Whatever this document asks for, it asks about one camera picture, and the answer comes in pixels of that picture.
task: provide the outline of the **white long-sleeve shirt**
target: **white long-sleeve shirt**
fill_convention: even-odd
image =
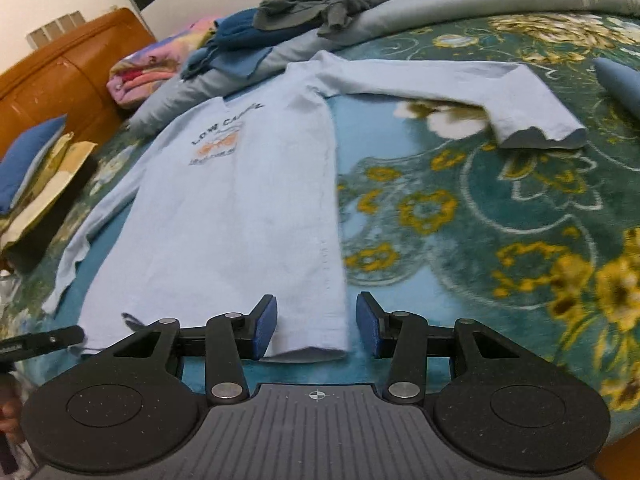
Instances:
[[[170,124],[76,233],[45,309],[55,309],[73,279],[87,237],[137,193],[82,307],[89,348],[129,335],[122,313],[201,326],[225,312],[248,313],[274,294],[278,327],[268,355],[316,360],[347,350],[334,124],[325,101],[347,93],[479,105],[507,142],[515,132],[554,142],[584,134],[519,64],[345,61],[320,52],[255,91],[228,103],[213,98]]]

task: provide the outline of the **white crosshair symbol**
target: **white crosshair symbol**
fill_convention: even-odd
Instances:
[[[326,393],[321,392],[320,390],[316,390],[314,392],[311,392],[310,394],[307,394],[308,397],[311,397],[313,400],[315,400],[315,402],[318,402],[318,400],[324,399],[326,397]]]

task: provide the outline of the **human hand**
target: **human hand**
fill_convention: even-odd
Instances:
[[[24,442],[20,427],[22,401],[18,381],[10,374],[0,374],[0,431],[14,444]]]

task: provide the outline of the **blue gripper pad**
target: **blue gripper pad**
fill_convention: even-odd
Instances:
[[[267,351],[271,336],[278,323],[278,302],[275,296],[267,304],[262,315],[255,321],[255,336],[253,340],[253,359],[260,359]]]
[[[372,354],[373,357],[379,358],[382,344],[380,325],[378,318],[370,309],[369,303],[361,294],[358,294],[358,299],[356,300],[356,323],[358,324],[360,338],[365,350]]]

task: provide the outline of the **crumpled dark grey clothing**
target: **crumpled dark grey clothing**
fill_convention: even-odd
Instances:
[[[263,0],[254,17],[254,27],[277,30],[316,21],[318,36],[346,28],[354,16],[387,0]]]

